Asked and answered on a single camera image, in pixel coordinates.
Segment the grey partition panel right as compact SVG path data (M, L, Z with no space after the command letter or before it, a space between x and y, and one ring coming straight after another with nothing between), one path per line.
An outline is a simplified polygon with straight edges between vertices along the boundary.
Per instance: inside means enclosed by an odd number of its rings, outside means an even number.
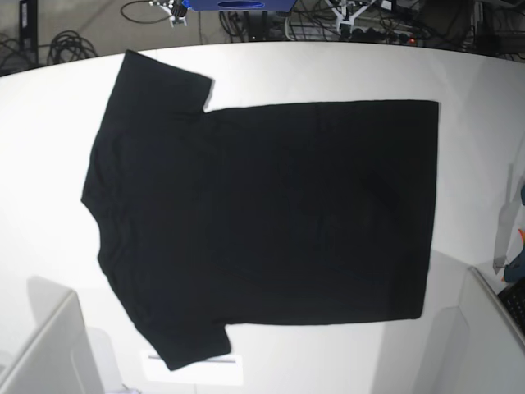
M459 303L469 328L459 391L524 393L524 336L496 293L474 267Z

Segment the white stand bracket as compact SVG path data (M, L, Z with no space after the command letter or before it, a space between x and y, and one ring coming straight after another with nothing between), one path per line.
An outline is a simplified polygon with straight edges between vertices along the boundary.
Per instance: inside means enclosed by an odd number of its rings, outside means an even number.
M326 1L326 4L336 16L335 28L338 33L343 29L352 30L355 21L370 7L367 1Z

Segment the black power strip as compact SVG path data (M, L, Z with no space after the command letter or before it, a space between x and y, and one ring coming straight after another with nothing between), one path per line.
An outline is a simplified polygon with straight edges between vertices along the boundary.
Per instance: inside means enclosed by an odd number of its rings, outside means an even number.
M376 30L372 27L343 27L340 31L340 39L349 42L366 44L395 44L416 45L417 40L412 34L392 30Z

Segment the grey partition panel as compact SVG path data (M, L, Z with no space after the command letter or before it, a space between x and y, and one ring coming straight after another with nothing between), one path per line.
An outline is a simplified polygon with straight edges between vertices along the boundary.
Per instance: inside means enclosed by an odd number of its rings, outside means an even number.
M1 392L104 392L74 291L58 301L2 373Z
M524 336L496 293L474 267L459 303L469 328L459 391L524 393Z

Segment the grey partition panel left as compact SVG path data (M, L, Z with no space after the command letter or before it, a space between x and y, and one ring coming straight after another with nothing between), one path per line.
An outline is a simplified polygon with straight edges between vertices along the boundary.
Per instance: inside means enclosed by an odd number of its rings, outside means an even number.
M2 373L1 392L104 392L74 291L58 301Z

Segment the black keyboard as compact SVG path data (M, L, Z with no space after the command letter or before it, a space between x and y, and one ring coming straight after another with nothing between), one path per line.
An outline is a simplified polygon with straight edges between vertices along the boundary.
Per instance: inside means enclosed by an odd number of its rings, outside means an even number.
M521 330L525 328L525 289L524 281L516 282L498 294L500 301L509 312L510 316Z

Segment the blue box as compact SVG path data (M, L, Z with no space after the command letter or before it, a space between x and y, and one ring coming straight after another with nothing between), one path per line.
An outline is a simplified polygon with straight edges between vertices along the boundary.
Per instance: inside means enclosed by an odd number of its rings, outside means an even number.
M296 0L189 0L183 3L194 11L288 12L296 4Z

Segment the black T-shirt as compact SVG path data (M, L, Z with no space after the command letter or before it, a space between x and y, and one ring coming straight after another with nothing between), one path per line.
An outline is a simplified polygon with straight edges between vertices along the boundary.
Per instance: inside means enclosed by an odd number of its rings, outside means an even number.
M81 197L103 273L167 367L228 354L231 324L419 318L439 104L205 112L211 90L127 52Z

